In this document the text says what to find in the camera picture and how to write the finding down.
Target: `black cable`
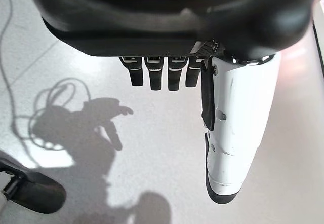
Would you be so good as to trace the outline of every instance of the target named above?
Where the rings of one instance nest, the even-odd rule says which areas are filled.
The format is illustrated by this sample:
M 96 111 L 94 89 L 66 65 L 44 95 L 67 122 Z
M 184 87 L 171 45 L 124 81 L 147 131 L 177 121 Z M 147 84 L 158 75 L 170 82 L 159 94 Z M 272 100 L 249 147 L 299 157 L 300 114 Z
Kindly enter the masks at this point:
M 12 4 L 12 0 L 9 0 L 9 16 L 5 22 L 5 25 L 0 33 L 0 73 L 4 79 L 5 82 L 5 86 L 8 92 L 8 97 L 9 97 L 9 101 L 10 101 L 10 106 L 11 106 L 11 131 L 12 133 L 16 136 L 16 138 L 19 140 L 19 142 L 21 143 L 21 145 L 23 146 L 26 154 L 28 155 L 28 157 L 31 159 L 31 161 L 33 161 L 37 166 L 39 166 L 39 163 L 32 157 L 25 141 L 24 141 L 24 137 L 22 137 L 17 129 L 17 113 L 16 113 L 16 102 L 15 102 L 15 97 L 14 97 L 14 93 L 10 87 L 10 83 L 8 80 L 8 77 L 6 75 L 5 69 L 4 69 L 4 65 L 3 65 L 3 60 L 2 60 L 2 56 L 1 56 L 1 48 L 2 48 L 2 42 L 4 39 L 4 35 L 9 27 L 9 24 L 12 20 L 12 16 L 13 16 L 13 4 Z
M 320 45 L 319 45 L 319 40 L 318 40 L 318 35 L 317 35 L 317 31 L 316 31 L 315 24 L 313 24 L 313 30 L 314 30 L 314 35 L 315 35 L 315 40 L 316 40 L 316 45 L 317 45 L 317 50 L 318 50 L 320 65 L 322 67 L 322 73 L 324 75 L 324 63 L 323 63 L 322 51 L 320 49 Z

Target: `robotic hand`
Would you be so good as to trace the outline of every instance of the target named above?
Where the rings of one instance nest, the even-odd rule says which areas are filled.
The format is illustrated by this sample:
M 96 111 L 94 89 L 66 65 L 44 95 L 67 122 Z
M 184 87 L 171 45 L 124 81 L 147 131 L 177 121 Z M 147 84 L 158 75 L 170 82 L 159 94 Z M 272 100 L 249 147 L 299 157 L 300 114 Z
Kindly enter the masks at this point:
M 34 0 L 58 39 L 93 56 L 119 56 L 133 86 L 169 90 L 201 71 L 206 184 L 213 201 L 230 202 L 260 145 L 274 95 L 279 51 L 297 42 L 314 0 Z

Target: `white tile floor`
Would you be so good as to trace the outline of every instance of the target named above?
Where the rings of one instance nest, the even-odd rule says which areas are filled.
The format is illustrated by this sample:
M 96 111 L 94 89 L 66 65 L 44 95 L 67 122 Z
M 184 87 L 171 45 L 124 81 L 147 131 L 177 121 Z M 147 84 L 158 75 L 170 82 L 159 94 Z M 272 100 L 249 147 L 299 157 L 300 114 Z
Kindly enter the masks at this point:
M 9 0 L 0 0 L 0 7 L 2 30 Z M 323 223 L 324 81 L 311 30 L 283 52 L 262 146 L 242 191 L 232 203 L 220 206 L 209 199 L 205 187 L 199 87 L 172 93 L 164 80 L 164 89 L 152 92 L 146 73 L 145 86 L 133 88 L 117 58 L 90 57 L 57 41 L 31 0 L 12 0 L 12 11 L 0 55 L 17 115 L 31 117 L 44 108 L 44 90 L 65 78 L 78 78 L 92 100 L 102 99 L 81 113 L 88 101 L 82 83 L 69 80 L 59 88 L 65 89 L 61 94 L 54 90 L 57 107 L 46 114 L 41 111 L 31 122 L 37 136 L 62 150 L 26 140 L 36 164 L 10 130 L 10 101 L 0 81 L 1 155 L 37 168 L 67 191 L 64 207 L 55 214 L 10 203 L 0 223 Z M 63 107 L 73 87 L 75 96 Z M 20 134 L 27 137 L 28 119 L 17 122 Z M 106 126 L 108 135 L 98 125 Z M 116 151 L 111 141 L 121 142 L 123 149 Z M 39 138 L 35 143 L 41 144 Z

